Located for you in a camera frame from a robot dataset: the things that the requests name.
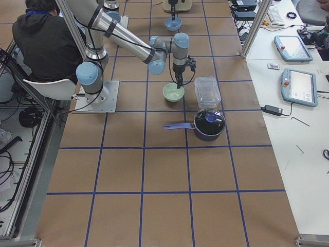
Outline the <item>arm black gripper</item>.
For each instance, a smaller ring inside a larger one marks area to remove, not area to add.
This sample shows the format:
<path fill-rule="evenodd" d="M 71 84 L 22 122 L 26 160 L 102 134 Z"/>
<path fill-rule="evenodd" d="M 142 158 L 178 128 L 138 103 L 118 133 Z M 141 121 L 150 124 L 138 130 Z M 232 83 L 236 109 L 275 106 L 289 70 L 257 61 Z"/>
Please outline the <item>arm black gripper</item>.
<path fill-rule="evenodd" d="M 173 72 L 175 75 L 175 79 L 177 80 L 177 88 L 181 88 L 183 87 L 183 73 L 186 69 L 186 65 L 182 64 L 182 65 L 178 65 L 173 63 Z"/>
<path fill-rule="evenodd" d="M 178 0 L 168 0 L 168 3 L 169 3 L 170 8 L 171 8 L 171 18 L 174 21 L 175 18 L 176 18 L 175 8 L 176 8 L 176 4 L 178 3 Z"/>

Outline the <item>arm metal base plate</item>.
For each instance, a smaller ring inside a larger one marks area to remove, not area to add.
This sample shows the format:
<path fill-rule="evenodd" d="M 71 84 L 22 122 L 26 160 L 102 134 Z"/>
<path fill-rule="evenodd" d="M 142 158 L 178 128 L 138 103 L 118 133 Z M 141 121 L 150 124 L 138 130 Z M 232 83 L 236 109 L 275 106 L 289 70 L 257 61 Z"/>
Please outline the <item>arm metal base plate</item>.
<path fill-rule="evenodd" d="M 74 113 L 115 113 L 118 91 L 118 80 L 110 80 L 104 82 L 103 89 L 100 95 L 86 94 L 83 86 L 80 86 L 79 93 L 84 94 L 84 96 L 78 96 Z"/>
<path fill-rule="evenodd" d="M 129 23 L 129 17 L 127 15 L 123 15 L 120 17 L 120 25 L 127 29 Z"/>

